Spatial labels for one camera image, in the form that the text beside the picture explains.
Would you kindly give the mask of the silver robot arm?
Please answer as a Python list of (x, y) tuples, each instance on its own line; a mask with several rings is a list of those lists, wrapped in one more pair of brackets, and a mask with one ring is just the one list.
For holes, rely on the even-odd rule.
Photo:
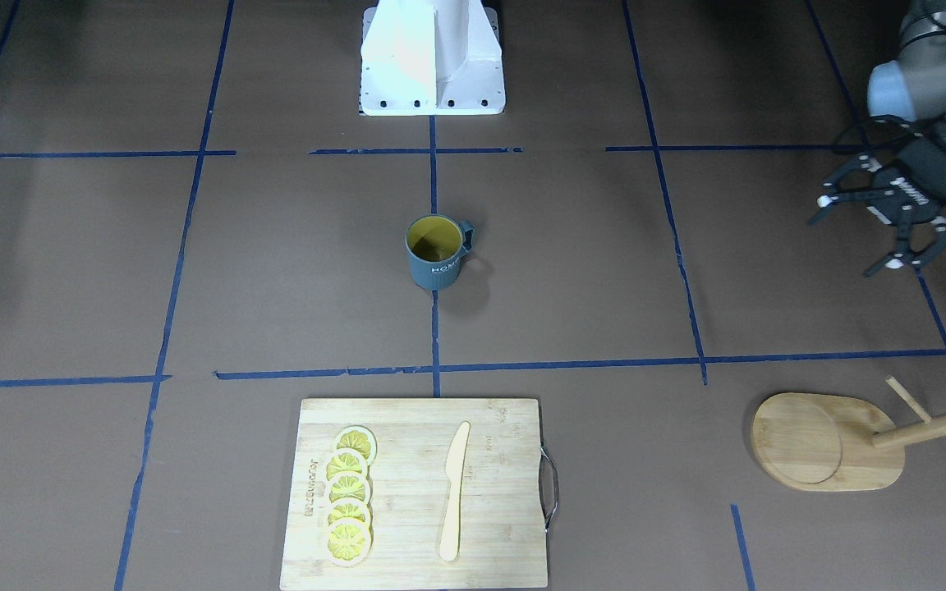
[(893, 249), (865, 270), (919, 269), (946, 250), (946, 1), (912, 1), (896, 59), (872, 70), (870, 122), (901, 135), (860, 151), (823, 181), (815, 221), (861, 203), (896, 232)]

